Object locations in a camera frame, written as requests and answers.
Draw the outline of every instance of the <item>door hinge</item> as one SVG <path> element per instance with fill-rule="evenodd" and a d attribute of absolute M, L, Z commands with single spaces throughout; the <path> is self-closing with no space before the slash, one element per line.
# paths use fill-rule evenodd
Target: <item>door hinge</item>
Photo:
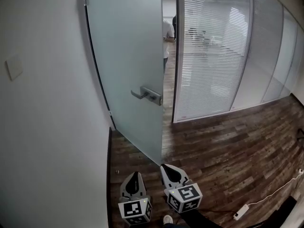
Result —
<path fill-rule="evenodd" d="M 89 4 L 88 0 L 84 0 L 84 6 L 86 7 Z"/>

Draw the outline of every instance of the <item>glass wall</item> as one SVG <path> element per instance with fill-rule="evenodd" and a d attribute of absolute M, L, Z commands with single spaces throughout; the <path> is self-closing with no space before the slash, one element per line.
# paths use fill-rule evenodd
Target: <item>glass wall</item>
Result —
<path fill-rule="evenodd" d="M 288 96 L 304 33 L 277 0 L 182 0 L 174 122 Z"/>
<path fill-rule="evenodd" d="M 284 25 L 280 53 L 263 102 L 272 101 L 280 97 L 294 55 L 296 30 L 297 24 L 295 19 L 284 8 Z"/>
<path fill-rule="evenodd" d="M 230 110 L 245 65 L 250 22 L 250 0 L 184 4 L 179 120 Z"/>
<path fill-rule="evenodd" d="M 282 4 L 277 0 L 254 0 L 249 53 L 232 110 L 262 102 L 276 67 L 282 31 Z"/>

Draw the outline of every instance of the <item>sneaker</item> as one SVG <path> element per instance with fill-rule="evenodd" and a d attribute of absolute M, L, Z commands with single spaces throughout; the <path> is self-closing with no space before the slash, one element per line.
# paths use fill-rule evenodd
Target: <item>sneaker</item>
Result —
<path fill-rule="evenodd" d="M 173 219 L 170 215 L 165 215 L 164 218 L 162 219 L 163 224 L 173 224 Z"/>

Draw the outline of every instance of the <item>dark wood flooring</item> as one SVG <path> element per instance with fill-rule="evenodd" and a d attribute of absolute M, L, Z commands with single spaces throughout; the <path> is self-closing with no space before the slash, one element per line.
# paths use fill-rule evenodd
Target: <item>dark wood flooring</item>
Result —
<path fill-rule="evenodd" d="M 273 193 L 296 177 L 299 168 L 304 169 L 303 142 L 296 141 L 297 129 L 304 126 L 304 108 L 289 96 L 242 111 L 171 124 L 174 63 L 171 55 L 164 81 L 162 160 L 183 168 L 198 183 L 203 193 L 201 213 L 224 228 L 245 228 L 267 219 L 289 195 L 301 198 L 303 177 L 252 205 L 239 221 L 233 220 L 231 212 L 207 211 L 237 211 Z M 147 227 L 161 227 L 166 214 L 177 222 L 178 214 L 165 203 L 159 166 L 115 131 L 110 178 L 113 227 L 125 226 L 117 204 L 119 187 L 133 171 L 142 174 L 152 196 L 152 220 Z"/>

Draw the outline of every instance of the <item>light switch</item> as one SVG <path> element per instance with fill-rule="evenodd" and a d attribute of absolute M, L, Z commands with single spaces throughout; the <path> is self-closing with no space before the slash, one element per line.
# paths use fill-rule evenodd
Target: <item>light switch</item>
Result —
<path fill-rule="evenodd" d="M 12 81 L 23 72 L 21 60 L 18 55 L 14 55 L 6 60 L 6 65 L 8 67 L 10 79 Z"/>

